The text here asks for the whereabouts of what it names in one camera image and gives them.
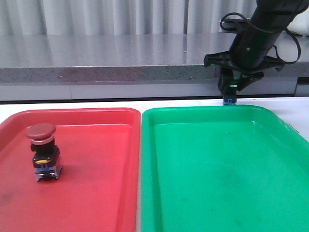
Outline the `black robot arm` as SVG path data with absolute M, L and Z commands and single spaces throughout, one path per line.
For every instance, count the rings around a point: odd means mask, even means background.
M 309 7 L 307 0 L 258 0 L 251 18 L 240 13 L 228 13 L 220 20 L 223 30 L 235 33 L 229 50 L 208 54 L 205 67 L 218 66 L 218 89 L 222 96 L 234 98 L 238 91 L 262 79 L 264 70 L 280 70 L 286 61 L 268 52 L 276 48 L 274 43 L 296 16 Z

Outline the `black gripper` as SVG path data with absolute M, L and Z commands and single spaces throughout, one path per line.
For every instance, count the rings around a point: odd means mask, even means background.
M 204 58 L 204 67 L 220 66 L 218 89 L 222 95 L 225 94 L 234 79 L 234 71 L 241 72 L 237 83 L 237 91 L 242 91 L 250 84 L 261 80 L 264 77 L 262 71 L 267 69 L 277 69 L 280 71 L 284 67 L 284 62 L 279 61 L 278 58 L 266 56 L 263 58 L 261 64 L 256 68 L 243 68 L 237 66 L 231 59 L 229 51 L 224 51 L 215 54 L 206 54 Z

